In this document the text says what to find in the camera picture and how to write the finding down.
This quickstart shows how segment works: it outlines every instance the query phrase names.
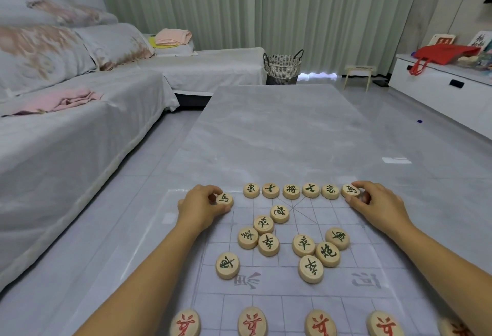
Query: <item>curtain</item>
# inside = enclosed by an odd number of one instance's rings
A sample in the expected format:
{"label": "curtain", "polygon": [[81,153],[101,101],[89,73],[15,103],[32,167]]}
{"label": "curtain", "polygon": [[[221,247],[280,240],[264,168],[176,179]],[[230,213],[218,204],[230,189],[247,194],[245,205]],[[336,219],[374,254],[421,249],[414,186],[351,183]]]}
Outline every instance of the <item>curtain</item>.
{"label": "curtain", "polygon": [[142,32],[186,28],[196,48],[304,49],[302,72],[342,73],[346,65],[386,74],[413,0],[105,0]]}

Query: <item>basket handle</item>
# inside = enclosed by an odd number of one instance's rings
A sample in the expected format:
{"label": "basket handle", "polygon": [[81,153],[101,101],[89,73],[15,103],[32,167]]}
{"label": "basket handle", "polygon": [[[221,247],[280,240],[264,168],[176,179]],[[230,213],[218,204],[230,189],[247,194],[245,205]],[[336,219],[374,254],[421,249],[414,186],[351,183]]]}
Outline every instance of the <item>basket handle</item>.
{"label": "basket handle", "polygon": [[301,53],[301,52],[302,52],[303,54],[299,56],[299,59],[302,59],[302,58],[303,58],[303,56],[304,56],[304,49],[301,49],[298,53],[296,53],[296,55],[294,56],[294,59],[295,59],[295,58],[297,57],[297,55],[298,55],[299,53]]}

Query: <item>floor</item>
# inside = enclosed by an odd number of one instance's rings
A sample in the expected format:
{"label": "floor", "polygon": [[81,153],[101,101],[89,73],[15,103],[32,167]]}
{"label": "floor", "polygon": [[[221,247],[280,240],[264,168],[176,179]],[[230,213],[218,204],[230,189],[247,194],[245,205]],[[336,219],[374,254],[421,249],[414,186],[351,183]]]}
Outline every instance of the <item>floor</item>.
{"label": "floor", "polygon": [[[341,91],[340,80],[303,81],[323,82]],[[352,78],[342,93],[374,127],[403,148],[409,160],[423,162],[430,177],[461,195],[477,218],[491,221],[491,142],[396,91],[371,84],[365,93],[365,86],[365,78]],[[8,334],[57,334],[55,325],[73,315],[64,309],[80,300],[81,291],[110,261],[121,236],[146,212],[141,205],[149,192],[149,178],[166,177],[169,162],[200,113],[183,110],[164,115],[71,227],[0,294],[0,324]]]}

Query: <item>folded pink cloth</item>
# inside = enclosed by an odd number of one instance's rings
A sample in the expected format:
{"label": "folded pink cloth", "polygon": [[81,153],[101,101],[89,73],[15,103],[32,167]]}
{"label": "folded pink cloth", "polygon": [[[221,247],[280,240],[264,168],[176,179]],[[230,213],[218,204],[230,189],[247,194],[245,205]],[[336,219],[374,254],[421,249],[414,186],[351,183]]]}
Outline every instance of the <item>folded pink cloth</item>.
{"label": "folded pink cloth", "polygon": [[156,45],[188,44],[191,31],[178,28],[165,28],[156,35]]}
{"label": "folded pink cloth", "polygon": [[24,107],[11,115],[43,114],[58,110],[73,108],[87,104],[92,100],[101,100],[102,94],[97,94],[87,88],[78,90],[52,91],[45,95],[37,96],[27,102]]}

